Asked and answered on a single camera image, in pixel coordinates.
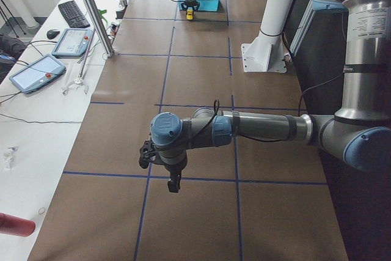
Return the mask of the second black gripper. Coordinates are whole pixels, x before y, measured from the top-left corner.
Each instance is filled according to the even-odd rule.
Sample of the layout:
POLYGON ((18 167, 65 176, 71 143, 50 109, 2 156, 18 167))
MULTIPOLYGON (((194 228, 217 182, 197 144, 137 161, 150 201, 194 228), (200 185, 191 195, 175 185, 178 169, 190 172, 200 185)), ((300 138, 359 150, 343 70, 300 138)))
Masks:
POLYGON ((180 2, 180 7, 182 12, 186 12, 187 8, 194 8, 195 11, 199 11, 200 2, 197 0, 184 0, 183 2, 180 2))

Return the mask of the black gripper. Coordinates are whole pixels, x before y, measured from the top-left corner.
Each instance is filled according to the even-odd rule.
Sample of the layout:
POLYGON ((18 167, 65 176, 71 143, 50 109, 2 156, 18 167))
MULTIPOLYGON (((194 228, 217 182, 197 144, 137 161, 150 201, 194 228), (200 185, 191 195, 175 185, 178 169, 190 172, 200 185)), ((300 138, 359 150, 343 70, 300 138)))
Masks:
POLYGON ((167 182, 167 186, 170 193, 179 192, 181 172, 186 167, 187 161, 182 160, 178 164, 165 164, 164 167, 170 173, 170 179, 167 182))

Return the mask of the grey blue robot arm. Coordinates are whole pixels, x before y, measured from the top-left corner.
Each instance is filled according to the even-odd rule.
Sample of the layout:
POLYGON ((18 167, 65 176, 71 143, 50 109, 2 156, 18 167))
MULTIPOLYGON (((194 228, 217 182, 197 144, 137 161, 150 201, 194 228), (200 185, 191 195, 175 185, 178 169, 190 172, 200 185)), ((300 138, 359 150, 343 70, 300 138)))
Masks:
POLYGON ((180 190, 189 149, 228 145, 236 136, 260 142, 316 145, 360 171, 390 164, 390 115, 385 109, 390 71, 390 0, 313 0, 315 10, 347 10, 341 108, 333 115, 268 115, 199 108, 187 119, 155 116, 139 164, 164 166, 168 189, 180 190))

